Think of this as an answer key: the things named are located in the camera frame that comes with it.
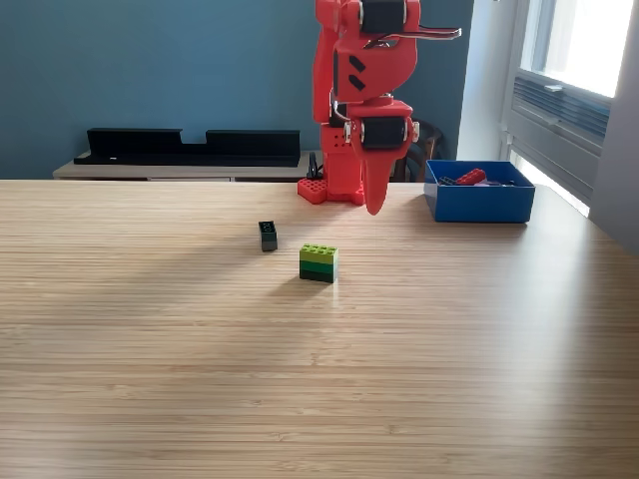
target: black chair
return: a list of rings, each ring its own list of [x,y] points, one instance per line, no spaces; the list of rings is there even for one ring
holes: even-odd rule
[[[443,138],[442,132],[429,122],[413,118],[419,123],[419,141],[410,146],[406,158],[395,163],[393,183],[423,183],[426,178],[426,162],[434,160]]]

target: red lego piece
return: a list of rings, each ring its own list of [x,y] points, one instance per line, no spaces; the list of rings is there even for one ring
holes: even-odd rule
[[[480,170],[479,168],[474,169],[468,175],[464,175],[459,180],[457,180],[457,184],[461,187],[472,187],[478,183],[483,182],[486,179],[486,172],[484,170]]]
[[[328,183],[326,180],[304,179],[298,182],[298,195],[313,205],[321,205],[327,199]]]

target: blue box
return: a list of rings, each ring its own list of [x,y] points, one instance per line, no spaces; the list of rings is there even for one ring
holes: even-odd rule
[[[535,187],[508,162],[427,162],[424,193],[436,222],[528,223]],[[453,180],[475,168],[486,172],[492,182],[514,187],[447,187],[442,177]]]

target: red object in box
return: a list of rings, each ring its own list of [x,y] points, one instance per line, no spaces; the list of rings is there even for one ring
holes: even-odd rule
[[[478,183],[483,182],[486,179],[486,172],[484,170],[480,170],[479,168],[474,169],[468,175],[464,175],[459,180],[457,180],[457,184],[461,187],[472,187]]]

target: stacked lego bricks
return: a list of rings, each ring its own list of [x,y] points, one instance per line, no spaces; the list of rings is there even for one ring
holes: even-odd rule
[[[338,260],[336,247],[305,244],[300,250],[300,278],[333,283],[337,280]]]

